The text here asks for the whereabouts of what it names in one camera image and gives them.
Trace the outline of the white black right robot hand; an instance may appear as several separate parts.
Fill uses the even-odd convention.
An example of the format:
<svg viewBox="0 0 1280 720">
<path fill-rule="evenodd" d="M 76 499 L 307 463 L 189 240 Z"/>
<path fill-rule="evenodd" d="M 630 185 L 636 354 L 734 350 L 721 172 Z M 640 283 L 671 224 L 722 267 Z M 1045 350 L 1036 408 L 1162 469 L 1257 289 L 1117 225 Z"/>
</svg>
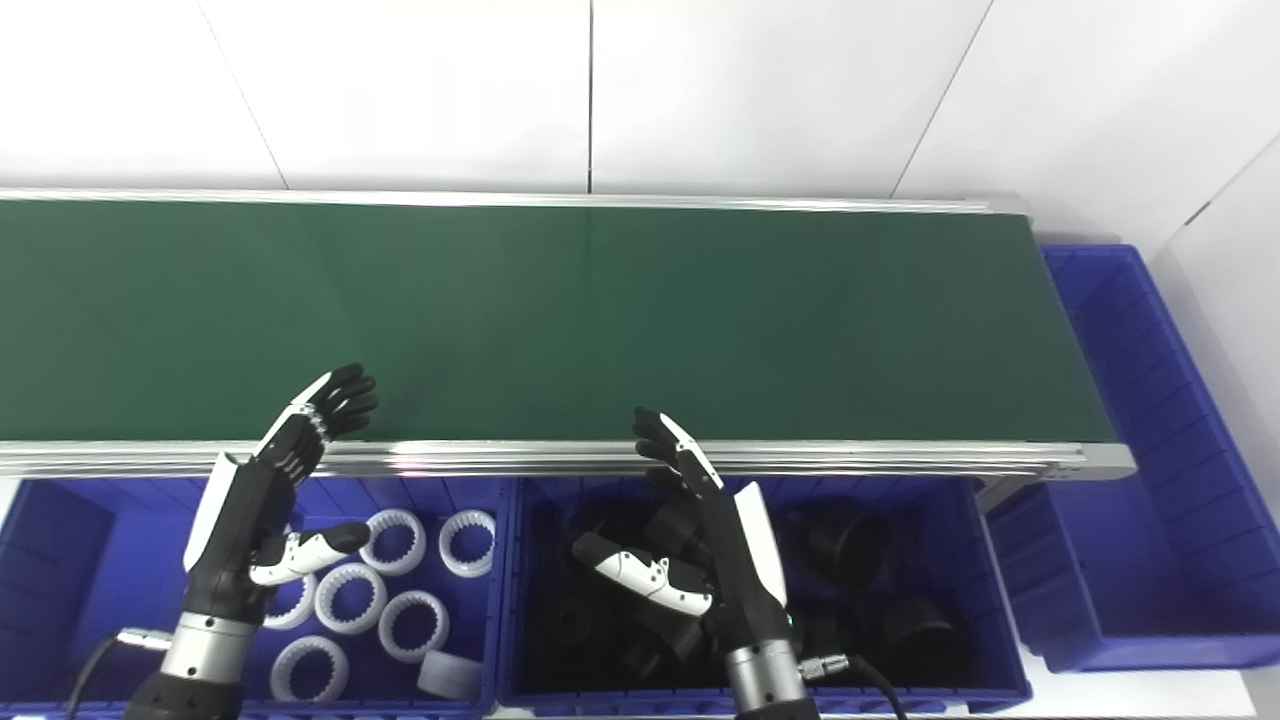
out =
<svg viewBox="0 0 1280 720">
<path fill-rule="evenodd" d="M 690 564 L 591 532 L 573 542 L 573 557 L 650 603 L 710 619 L 730 651 L 786 641 L 787 587 L 758 484 L 727 489 L 699 442 L 664 413 L 637 407 L 632 429 L 636 452 L 655 464 L 646 477 L 663 480 L 691 506 L 709 559 Z"/>
</svg>

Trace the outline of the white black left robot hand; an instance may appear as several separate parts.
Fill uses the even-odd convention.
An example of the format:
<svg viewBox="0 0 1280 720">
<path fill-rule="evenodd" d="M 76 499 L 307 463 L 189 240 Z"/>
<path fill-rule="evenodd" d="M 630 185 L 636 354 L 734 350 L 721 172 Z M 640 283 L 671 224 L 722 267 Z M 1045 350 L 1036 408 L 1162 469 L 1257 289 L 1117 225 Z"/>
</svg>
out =
<svg viewBox="0 0 1280 720">
<path fill-rule="evenodd" d="M 358 363 L 328 372 L 285 405 L 251 454 L 218 455 L 183 553 L 183 615 L 259 626 L 278 585 L 369 544 L 364 521 L 285 525 L 329 443 L 369 425 L 375 384 Z"/>
</svg>

